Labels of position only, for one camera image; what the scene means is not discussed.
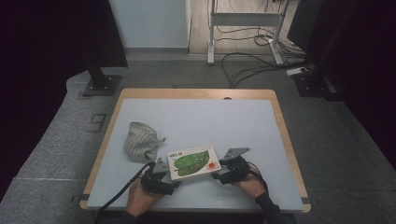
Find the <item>power strip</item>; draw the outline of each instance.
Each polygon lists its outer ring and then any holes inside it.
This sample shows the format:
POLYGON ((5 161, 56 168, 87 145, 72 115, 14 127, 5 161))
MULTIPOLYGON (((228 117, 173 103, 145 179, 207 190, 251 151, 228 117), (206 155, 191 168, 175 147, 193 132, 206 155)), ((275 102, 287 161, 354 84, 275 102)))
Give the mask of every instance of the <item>power strip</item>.
POLYGON ((286 71, 286 76, 293 76, 293 75, 298 75, 301 73, 306 73, 308 70, 306 70, 305 67, 299 67, 299 68, 294 68, 286 71))

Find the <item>hand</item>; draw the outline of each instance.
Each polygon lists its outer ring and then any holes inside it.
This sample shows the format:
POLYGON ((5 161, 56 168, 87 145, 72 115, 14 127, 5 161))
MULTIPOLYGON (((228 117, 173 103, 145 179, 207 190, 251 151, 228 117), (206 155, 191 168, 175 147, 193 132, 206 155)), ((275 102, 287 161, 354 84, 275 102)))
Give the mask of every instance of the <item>hand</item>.
POLYGON ((129 188, 126 212, 138 217, 145 213, 151 207, 151 205, 161 197, 163 197, 162 194, 148 193, 143 188, 140 178, 137 178, 129 188))
MULTIPOLYGON (((259 173, 259 171, 254 168, 253 166, 250 166, 250 170, 252 170, 255 173, 259 173)), ((244 191, 249 197, 255 199, 262 195, 265 192, 265 188, 260 182, 260 180, 251 174, 248 174, 247 177, 239 182, 232 183, 231 185, 236 186, 240 188, 242 191, 244 191)))

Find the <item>white wall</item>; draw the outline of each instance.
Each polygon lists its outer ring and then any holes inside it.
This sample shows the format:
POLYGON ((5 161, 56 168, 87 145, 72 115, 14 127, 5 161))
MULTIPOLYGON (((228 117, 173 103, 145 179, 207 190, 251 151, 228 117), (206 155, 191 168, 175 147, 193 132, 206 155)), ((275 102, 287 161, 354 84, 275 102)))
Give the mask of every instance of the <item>white wall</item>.
POLYGON ((190 0, 109 2, 125 48, 186 49, 189 46, 190 0))

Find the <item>white tabletop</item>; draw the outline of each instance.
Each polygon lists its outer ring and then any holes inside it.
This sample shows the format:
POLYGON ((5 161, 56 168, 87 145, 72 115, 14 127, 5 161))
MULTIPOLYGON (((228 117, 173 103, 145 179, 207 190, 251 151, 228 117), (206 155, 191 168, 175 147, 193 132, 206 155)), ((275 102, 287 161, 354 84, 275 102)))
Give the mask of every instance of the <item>white tabletop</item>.
MULTIPOLYGON (((250 147, 243 155, 262 172, 270 197, 282 211, 303 211, 292 177, 271 102, 267 100, 124 99, 110 135, 106 152, 92 187, 87 207, 104 205, 143 167, 129 161, 123 150, 129 123, 146 123, 164 144, 158 156, 185 148, 212 145, 219 158, 228 148, 250 147)), ((127 191, 109 209, 121 210, 127 191)), ((152 211, 260 212, 260 207, 240 189, 221 185, 211 176, 184 181, 152 211)))

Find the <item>black cable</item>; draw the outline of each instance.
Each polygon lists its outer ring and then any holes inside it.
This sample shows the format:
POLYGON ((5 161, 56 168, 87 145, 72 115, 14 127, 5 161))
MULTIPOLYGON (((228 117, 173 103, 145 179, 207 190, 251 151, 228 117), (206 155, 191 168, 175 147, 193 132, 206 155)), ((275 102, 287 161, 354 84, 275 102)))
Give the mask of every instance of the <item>black cable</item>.
POLYGON ((95 221, 96 220, 96 214, 95 214, 95 211, 93 211, 93 210, 92 210, 92 217, 93 217, 93 221, 95 221))
POLYGON ((269 62, 267 62, 267 61, 265 61, 265 60, 263 60, 263 59, 260 59, 260 58, 257 57, 257 56, 251 55, 251 54, 242 53, 242 52, 234 52, 234 53, 226 54, 226 55, 221 59, 220 65, 221 65, 221 69, 222 69, 224 75, 225 75, 226 78, 227 78, 227 81, 228 81, 228 84, 229 84, 229 87, 228 87, 228 88, 229 88, 229 89, 234 89, 234 88, 236 88, 236 86, 239 84, 239 82, 241 82, 242 80, 245 80, 245 79, 247 79, 247 78, 249 78, 249 77, 256 76, 256 75, 258 75, 258 74, 261 73, 261 72, 267 72, 267 71, 274 71, 274 70, 279 70, 279 69, 285 69, 285 68, 290 68, 290 67, 293 67, 293 66, 302 65, 302 64, 306 64, 306 63, 307 63, 307 61, 306 61, 306 60, 303 60, 302 62, 298 62, 298 63, 291 63, 291 64, 288 64, 288 65, 279 65, 279 64, 269 63, 269 62), (266 65, 266 66, 258 66, 258 67, 255 67, 255 68, 243 69, 243 70, 240 70, 239 72, 236 72, 236 73, 233 74, 231 77, 229 77, 228 74, 227 74, 227 72, 226 72, 226 70, 225 70, 225 67, 224 67, 224 61, 225 61, 225 59, 226 59, 227 57, 229 57, 229 56, 231 56, 231 55, 244 55, 244 56, 248 56, 248 57, 254 58, 254 59, 256 59, 256 60, 258 60, 258 61, 260 61, 260 62, 262 62, 262 63, 266 63, 267 65, 266 65), (251 71, 251 72, 253 72, 253 73, 252 73, 252 74, 249 74, 249 75, 247 75, 247 76, 245 76, 245 77, 242 77, 242 78, 240 78, 239 80, 237 80, 237 78, 238 78, 239 76, 241 76, 242 74, 244 74, 244 73, 246 73, 246 72, 249 72, 249 71, 251 71))
POLYGON ((290 64, 289 59, 292 59, 292 58, 302 59, 301 57, 297 57, 297 56, 289 56, 289 57, 286 57, 286 63, 290 64))
POLYGON ((231 0, 228 0, 230 2, 230 7, 233 9, 233 12, 235 12, 235 9, 233 8, 233 5, 231 4, 231 0))
POLYGON ((105 205, 103 205, 101 208, 99 208, 98 210, 98 216, 105 210, 108 208, 109 205, 111 205, 112 203, 114 203, 114 201, 116 201, 121 195, 122 193, 127 190, 133 183, 134 181, 142 174, 142 172, 146 169, 146 167, 148 166, 152 166, 155 164, 155 161, 151 161, 146 163, 142 169, 139 170, 139 172, 136 173, 136 175, 134 177, 132 177, 132 179, 130 179, 128 181, 128 183, 120 190, 120 192, 118 194, 116 194, 116 196, 114 196, 112 199, 110 199, 110 201, 108 201, 105 205))
POLYGON ((292 54, 292 55, 301 56, 301 57, 305 56, 305 53, 302 50, 300 50, 300 52, 294 52, 291 50, 297 50, 297 49, 288 47, 285 44, 283 44, 282 42, 279 42, 278 44, 279 44, 280 48, 282 49, 282 51, 286 54, 292 54))
POLYGON ((279 1, 279 8, 277 9, 277 12, 280 12, 280 6, 282 6, 282 1, 279 1))
POLYGON ((297 50, 297 51, 302 51, 302 52, 304 52, 302 49, 295 49, 295 48, 292 48, 292 47, 289 47, 289 46, 287 46, 287 45, 285 45, 284 43, 282 43, 282 42, 279 42, 281 45, 283 45, 283 46, 285 46, 286 48, 288 48, 288 49, 293 49, 293 50, 297 50))
POLYGON ((210 20, 209 20, 209 0, 206 1, 206 17, 207 17, 207 27, 210 31, 210 20))
POLYGON ((268 2, 269 2, 270 0, 267 0, 267 4, 265 5, 265 10, 264 10, 264 12, 267 12, 267 8, 268 8, 268 2))
POLYGON ((256 30, 257 27, 249 27, 249 28, 242 28, 242 29, 237 29, 237 30, 231 30, 231 31, 221 31, 218 27, 218 31, 220 33, 224 33, 224 34, 229 34, 229 33, 234 33, 234 32, 239 32, 239 31, 246 31, 246 30, 256 30))
POLYGON ((256 12, 258 12, 259 9, 264 5, 264 2, 265 2, 265 0, 262 0, 262 4, 257 8, 256 12))
POLYGON ((256 36, 250 36, 250 37, 244 37, 244 38, 228 38, 228 37, 224 37, 224 38, 220 38, 220 39, 215 39, 213 38, 213 40, 215 41, 220 41, 220 40, 247 40, 247 39, 253 39, 256 36))
POLYGON ((255 36, 254 36, 254 43, 255 43, 257 46, 260 46, 260 47, 269 45, 270 43, 268 42, 268 40, 267 40, 265 37, 266 37, 266 38, 269 38, 269 37, 271 37, 271 36, 269 36, 269 35, 255 35, 255 36), (264 41, 266 41, 266 44, 261 44, 261 43, 259 43, 259 41, 258 41, 259 39, 263 39, 264 41))
POLYGON ((247 172, 250 173, 251 175, 256 176, 256 177, 259 179, 259 181, 262 183, 262 185, 264 186, 265 191, 268 192, 267 183, 265 182, 264 178, 262 177, 262 173, 260 173, 260 170, 259 170, 259 169, 257 168, 257 166, 256 166, 255 164, 253 164, 252 162, 249 162, 249 161, 248 161, 247 163, 253 165, 259 173, 257 174, 256 172, 254 172, 254 171, 252 171, 252 170, 250 170, 250 169, 248 169, 247 172))

